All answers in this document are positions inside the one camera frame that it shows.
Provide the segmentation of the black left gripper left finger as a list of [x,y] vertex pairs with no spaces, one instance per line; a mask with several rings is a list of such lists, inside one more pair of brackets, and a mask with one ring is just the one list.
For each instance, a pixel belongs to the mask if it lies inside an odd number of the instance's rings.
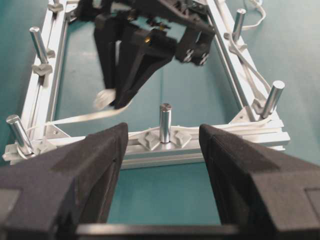
[[124,122],[0,169],[3,240],[73,240],[108,218],[128,145]]

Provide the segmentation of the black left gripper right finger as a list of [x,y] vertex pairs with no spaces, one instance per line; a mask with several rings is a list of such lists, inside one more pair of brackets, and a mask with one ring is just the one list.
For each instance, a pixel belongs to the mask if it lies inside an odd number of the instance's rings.
[[318,165],[207,124],[199,144],[223,239],[319,239]]

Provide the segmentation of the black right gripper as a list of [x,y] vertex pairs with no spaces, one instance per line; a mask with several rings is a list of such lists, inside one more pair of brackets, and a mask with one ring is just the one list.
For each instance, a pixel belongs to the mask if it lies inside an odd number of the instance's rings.
[[[143,17],[150,27],[159,30],[126,27],[123,34],[124,22],[112,16],[113,4],[125,7],[117,11],[117,17],[129,22]],[[182,63],[203,66],[215,36],[208,17],[208,7],[194,0],[102,0],[98,6],[92,0],[80,0],[77,5],[79,20],[95,20],[93,35],[103,81],[106,89],[116,89],[115,109],[125,107],[174,55]],[[185,26],[178,44],[163,31],[171,28],[168,23]],[[116,67],[116,42],[120,39]]]

